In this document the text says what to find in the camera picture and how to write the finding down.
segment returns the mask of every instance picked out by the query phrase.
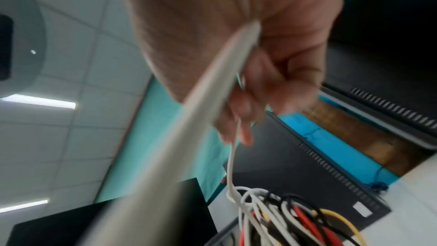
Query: teal wall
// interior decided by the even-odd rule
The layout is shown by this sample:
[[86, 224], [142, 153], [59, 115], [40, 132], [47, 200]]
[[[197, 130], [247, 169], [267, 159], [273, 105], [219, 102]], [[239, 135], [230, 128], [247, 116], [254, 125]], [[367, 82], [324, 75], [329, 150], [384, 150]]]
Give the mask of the teal wall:
[[[179, 110], [180, 105], [169, 97], [155, 78], [152, 79], [126, 141], [103, 184], [98, 202], [117, 198], [128, 192], [136, 175], [150, 158], [156, 144], [164, 137]], [[222, 164], [228, 154], [229, 146], [223, 145], [217, 132], [211, 128], [187, 176], [198, 179], [206, 200], [223, 178]]]

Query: wooden surface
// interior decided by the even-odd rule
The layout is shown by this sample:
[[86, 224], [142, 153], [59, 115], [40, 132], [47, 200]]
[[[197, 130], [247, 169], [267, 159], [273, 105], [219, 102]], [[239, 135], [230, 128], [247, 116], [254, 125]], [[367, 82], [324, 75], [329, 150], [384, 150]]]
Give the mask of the wooden surface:
[[345, 143], [403, 176], [429, 157], [428, 151], [319, 99], [302, 112]]

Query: hand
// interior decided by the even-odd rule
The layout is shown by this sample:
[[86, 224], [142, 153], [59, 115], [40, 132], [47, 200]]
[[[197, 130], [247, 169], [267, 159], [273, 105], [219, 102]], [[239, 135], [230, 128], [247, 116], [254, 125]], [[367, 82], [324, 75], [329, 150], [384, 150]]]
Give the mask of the hand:
[[126, 0], [139, 46], [155, 76], [183, 103], [226, 40], [250, 19], [262, 22], [260, 46], [243, 69], [245, 91], [235, 87], [215, 123], [230, 143], [253, 142], [250, 122], [266, 104], [275, 113], [304, 109], [317, 97], [325, 52], [343, 0]]

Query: vent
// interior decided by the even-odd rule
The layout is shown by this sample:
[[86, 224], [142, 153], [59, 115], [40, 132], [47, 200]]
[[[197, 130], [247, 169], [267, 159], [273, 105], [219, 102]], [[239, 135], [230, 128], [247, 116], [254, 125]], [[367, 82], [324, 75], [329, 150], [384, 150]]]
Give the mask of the vent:
[[311, 148], [306, 146], [304, 143], [300, 143], [299, 147], [302, 148], [303, 151], [308, 154], [315, 162], [317, 162], [321, 167], [328, 171], [329, 174], [331, 174], [338, 182], [342, 183], [346, 188], [351, 191], [351, 193], [355, 194], [364, 203], [372, 207], [374, 210], [378, 210], [380, 208], [379, 204], [375, 202], [371, 197], [367, 196], [367, 194], [362, 191], [360, 187], [354, 185], [346, 176], [336, 170], [332, 165], [329, 164], [329, 162], [324, 160]]
[[418, 124], [428, 130], [436, 131], [437, 120], [430, 118], [422, 113], [414, 111], [410, 108], [398, 105], [386, 99], [383, 99], [377, 95], [365, 92], [358, 88], [353, 88], [349, 91], [351, 94], [358, 98], [365, 100], [366, 102], [372, 103], [380, 109], [386, 110], [395, 114], [407, 121]]

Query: yellow wire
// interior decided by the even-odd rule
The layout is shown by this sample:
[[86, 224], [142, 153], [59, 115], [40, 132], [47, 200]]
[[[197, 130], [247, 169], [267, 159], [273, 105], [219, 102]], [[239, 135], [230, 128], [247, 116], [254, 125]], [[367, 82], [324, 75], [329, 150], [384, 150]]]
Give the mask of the yellow wire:
[[354, 233], [354, 235], [356, 236], [356, 238], [360, 242], [361, 246], [367, 246], [366, 242], [364, 241], [364, 238], [360, 234], [360, 231], [358, 231], [357, 228], [355, 228], [355, 226], [352, 223], [349, 222], [349, 220], [347, 220], [343, 216], [339, 215], [335, 211], [326, 210], [326, 209], [320, 209], [320, 211], [324, 215], [335, 217], [338, 220], [340, 220], [341, 222], [343, 222]]

